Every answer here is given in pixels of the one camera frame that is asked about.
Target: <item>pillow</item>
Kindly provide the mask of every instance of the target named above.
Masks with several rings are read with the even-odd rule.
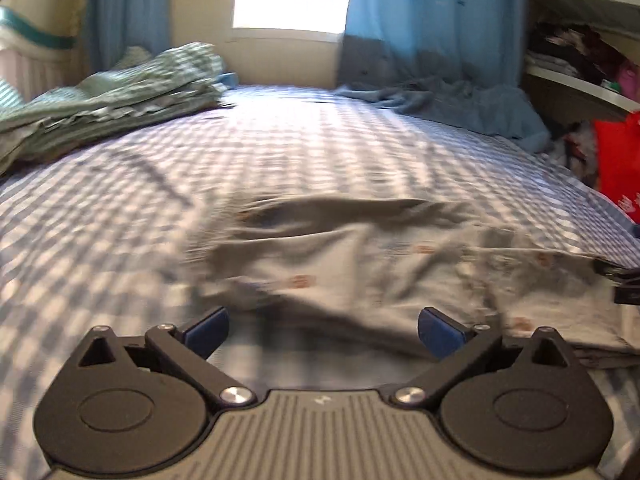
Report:
[[[117,62],[112,70],[124,70],[126,68],[133,68],[135,66],[146,63],[153,56],[150,52],[142,48],[141,46],[128,46],[122,59]]]
[[[23,105],[24,99],[20,92],[0,78],[0,108],[15,108]]]

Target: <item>checkered bedsheet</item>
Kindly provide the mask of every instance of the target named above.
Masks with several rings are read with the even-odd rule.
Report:
[[[630,222],[565,170],[503,139],[378,110],[329,92],[241,88],[236,104],[138,130],[0,182],[0,477],[47,469],[38,400],[85,331],[121,335],[200,311],[180,263],[206,212],[261,196],[472,200],[542,246],[640,264]],[[277,316],[236,322],[212,357],[257,390],[404,381],[424,363]],[[593,372],[616,419],[615,476],[640,433],[640,370]]]

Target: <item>blue curtain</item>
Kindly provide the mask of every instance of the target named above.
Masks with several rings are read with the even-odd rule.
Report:
[[[95,71],[112,68],[128,46],[170,47],[169,0],[87,0],[84,35]]]
[[[526,7],[527,0],[350,0],[338,82],[351,89],[338,92],[540,151],[548,131],[517,88]]]

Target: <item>triangular cutout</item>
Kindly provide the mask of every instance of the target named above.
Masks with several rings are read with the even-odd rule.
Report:
[[[107,345],[107,340],[100,338],[91,343],[91,346],[89,346],[89,349],[80,361],[80,366],[105,365],[114,363],[115,361],[116,359],[111,353],[109,345]]]
[[[532,362],[537,365],[557,366],[561,368],[568,366],[558,347],[551,339],[543,339],[540,341],[538,348],[536,348],[533,354]]]

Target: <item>blurry blanket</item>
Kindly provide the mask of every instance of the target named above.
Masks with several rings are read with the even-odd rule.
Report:
[[[501,136],[529,153],[541,152],[550,139],[525,93],[506,85],[479,88],[469,81],[450,84],[430,76],[393,88],[342,87],[337,94],[391,108],[402,115]]]
[[[14,162],[46,162],[94,140],[217,104],[222,60],[205,43],[163,52],[126,70],[93,74],[18,107],[0,107],[0,175]]]

